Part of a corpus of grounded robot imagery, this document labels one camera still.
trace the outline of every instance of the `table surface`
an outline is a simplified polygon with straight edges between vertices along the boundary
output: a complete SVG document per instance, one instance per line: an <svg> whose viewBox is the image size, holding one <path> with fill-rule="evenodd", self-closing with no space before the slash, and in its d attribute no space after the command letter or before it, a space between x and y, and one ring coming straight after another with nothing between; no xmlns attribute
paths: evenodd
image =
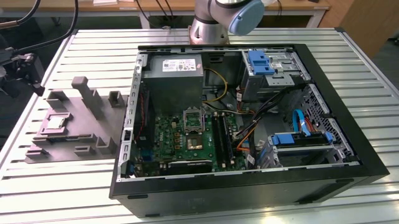
<svg viewBox="0 0 399 224"><path fill-rule="evenodd" d="M333 29L256 29L229 36L230 43L304 43L389 170L374 183L354 187L322 203L192 216L145 219L148 223L373 223L399 220L399 97L385 77ZM44 97L32 96L0 152L0 223L118 224L141 222L108 198L113 160L26 164L25 151L46 114L49 90L78 96L74 76L106 96L129 93L138 45L188 44L185 29L78 30L64 40L46 70Z"/></svg>
<svg viewBox="0 0 399 224"><path fill-rule="evenodd" d="M329 9L329 4L325 0L318 3L308 0L280 0L282 10L325 10ZM194 0L168 0L172 10L193 11ZM34 0L1 0L0 8L4 11L28 11L33 6ZM165 1L160 1L161 6L166 7ZM140 5L144 11L160 11L160 7L154 0L140 0ZM72 11L73 0L41 0L38 11ZM117 5L93 6L92 1L78 3L80 11L120 11L138 10L136 2L118 2ZM266 10L278 10L278 4L273 3L265 7Z"/></svg>

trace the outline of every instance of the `wooden table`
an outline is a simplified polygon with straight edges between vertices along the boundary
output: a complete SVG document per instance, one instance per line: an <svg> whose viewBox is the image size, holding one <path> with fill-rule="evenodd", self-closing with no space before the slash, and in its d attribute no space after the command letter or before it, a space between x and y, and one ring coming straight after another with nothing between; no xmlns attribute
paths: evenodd
<svg viewBox="0 0 399 224"><path fill-rule="evenodd" d="M310 15L306 27L314 28L318 26L325 10L329 9L329 4L325 0L318 3L308 0L280 0L282 11L281 15ZM165 2L161 0L161 5L166 9ZM174 15L193 15L194 0L169 0L169 5ZM22 17L30 10L34 0L0 0L0 17ZM73 0L41 0L36 17L69 17L73 11ZM146 16L162 15L162 12L154 0L140 0L140 5ZM149 23L145 20L137 8L136 2L118 2L117 5L93 6L90 1L78 3L78 16L138 16L141 27L149 28ZM265 7L264 15L277 15L278 4L273 3Z"/></svg>

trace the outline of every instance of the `motherboard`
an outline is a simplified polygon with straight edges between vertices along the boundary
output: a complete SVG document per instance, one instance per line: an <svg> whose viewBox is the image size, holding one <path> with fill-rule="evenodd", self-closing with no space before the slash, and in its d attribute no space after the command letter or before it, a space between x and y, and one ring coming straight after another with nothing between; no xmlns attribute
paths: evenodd
<svg viewBox="0 0 399 224"><path fill-rule="evenodd" d="M244 156L233 143L236 131L233 114L157 116L153 148L141 150L142 175L158 176L162 170L172 175L173 167L177 174L186 169L200 173L244 170Z"/></svg>

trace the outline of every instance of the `white label sticker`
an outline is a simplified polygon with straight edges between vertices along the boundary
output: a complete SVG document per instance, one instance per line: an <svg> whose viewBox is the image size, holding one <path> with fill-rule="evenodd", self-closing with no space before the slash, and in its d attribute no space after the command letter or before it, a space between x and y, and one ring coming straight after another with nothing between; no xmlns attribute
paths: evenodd
<svg viewBox="0 0 399 224"><path fill-rule="evenodd" d="M250 156L250 154L246 155L246 160L248 160L248 162L249 162L252 165L254 165L254 159L253 159L253 157Z"/></svg>
<svg viewBox="0 0 399 224"><path fill-rule="evenodd" d="M241 102L241 100L242 100L242 94L240 94L240 93L237 92L237 101Z"/></svg>
<svg viewBox="0 0 399 224"><path fill-rule="evenodd" d="M118 10L137 10L136 7L120 7Z"/></svg>
<svg viewBox="0 0 399 224"><path fill-rule="evenodd" d="M264 146L264 141L258 140L257 147L262 147L262 146Z"/></svg>
<svg viewBox="0 0 399 224"><path fill-rule="evenodd" d="M173 59L164 60L161 64L161 71L194 71L194 59Z"/></svg>
<svg viewBox="0 0 399 224"><path fill-rule="evenodd" d="M272 67L273 67L273 68L281 68L282 66L281 66L281 64L280 64L280 63L277 63L277 62L273 62L273 63L272 63Z"/></svg>

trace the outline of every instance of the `expansion slot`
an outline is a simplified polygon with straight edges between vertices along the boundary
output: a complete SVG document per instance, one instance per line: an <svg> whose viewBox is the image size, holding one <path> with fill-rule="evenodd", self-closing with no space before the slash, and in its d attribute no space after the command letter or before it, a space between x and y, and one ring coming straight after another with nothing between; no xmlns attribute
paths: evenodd
<svg viewBox="0 0 399 224"><path fill-rule="evenodd" d="M233 164L233 154L232 154L228 126L226 126L226 122L225 122L224 113L221 115L218 115L217 119L218 119L218 134L222 139L224 160L228 163L226 165L229 166Z"/></svg>
<svg viewBox="0 0 399 224"><path fill-rule="evenodd" d="M213 144L214 144L214 152L216 152L216 161L217 165L224 168L225 167L225 158L222 152L222 135L218 132L218 119L217 114L212 116L212 131L213 131Z"/></svg>

